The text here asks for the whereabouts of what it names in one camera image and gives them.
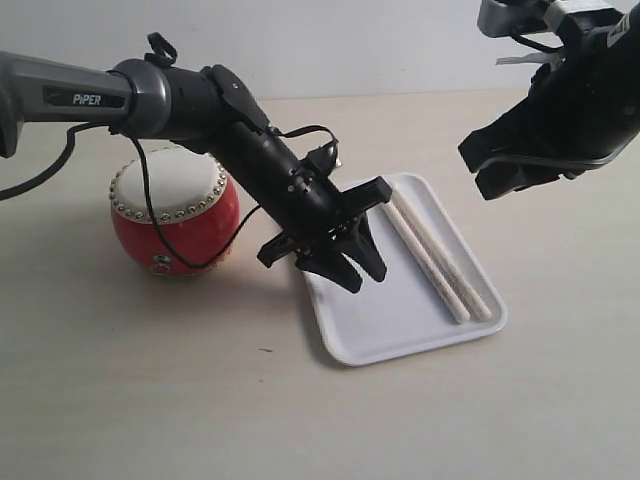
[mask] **red drum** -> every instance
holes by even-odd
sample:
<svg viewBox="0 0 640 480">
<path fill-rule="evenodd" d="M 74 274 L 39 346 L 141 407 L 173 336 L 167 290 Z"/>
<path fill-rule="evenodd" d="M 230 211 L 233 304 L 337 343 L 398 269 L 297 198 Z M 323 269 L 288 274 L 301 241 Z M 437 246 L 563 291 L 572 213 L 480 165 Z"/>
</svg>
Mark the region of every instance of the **red drum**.
<svg viewBox="0 0 640 480">
<path fill-rule="evenodd" d="M 240 222 L 237 191 L 225 170 L 208 155 L 182 148 L 149 154 L 149 185 L 156 219 L 171 246 L 190 263 L 218 253 Z M 139 160 L 111 181 L 111 219 L 124 250 L 157 275 L 179 277 L 210 270 L 185 266 L 164 247 L 147 213 Z"/>
</svg>

